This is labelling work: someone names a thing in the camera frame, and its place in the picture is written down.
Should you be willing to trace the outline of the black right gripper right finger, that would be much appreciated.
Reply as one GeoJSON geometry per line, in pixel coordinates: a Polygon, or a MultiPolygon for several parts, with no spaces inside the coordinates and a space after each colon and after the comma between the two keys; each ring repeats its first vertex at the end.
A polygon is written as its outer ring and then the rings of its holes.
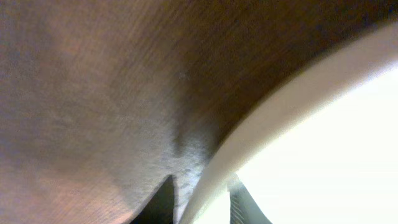
{"type": "Polygon", "coordinates": [[[230,224],[272,224],[235,174],[228,183],[230,224]]]}

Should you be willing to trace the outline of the cream white bowl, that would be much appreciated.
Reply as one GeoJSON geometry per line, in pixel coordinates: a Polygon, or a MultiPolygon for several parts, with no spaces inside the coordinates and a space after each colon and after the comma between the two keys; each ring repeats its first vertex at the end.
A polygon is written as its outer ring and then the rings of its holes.
{"type": "Polygon", "coordinates": [[[226,138],[181,223],[397,222],[397,21],[299,72],[226,138]]]}

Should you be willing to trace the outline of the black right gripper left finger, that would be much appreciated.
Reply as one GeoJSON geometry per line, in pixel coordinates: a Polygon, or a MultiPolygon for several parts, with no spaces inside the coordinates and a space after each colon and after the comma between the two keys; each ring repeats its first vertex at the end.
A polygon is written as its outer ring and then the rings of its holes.
{"type": "Polygon", "coordinates": [[[174,176],[168,175],[130,224],[174,224],[174,176]]]}

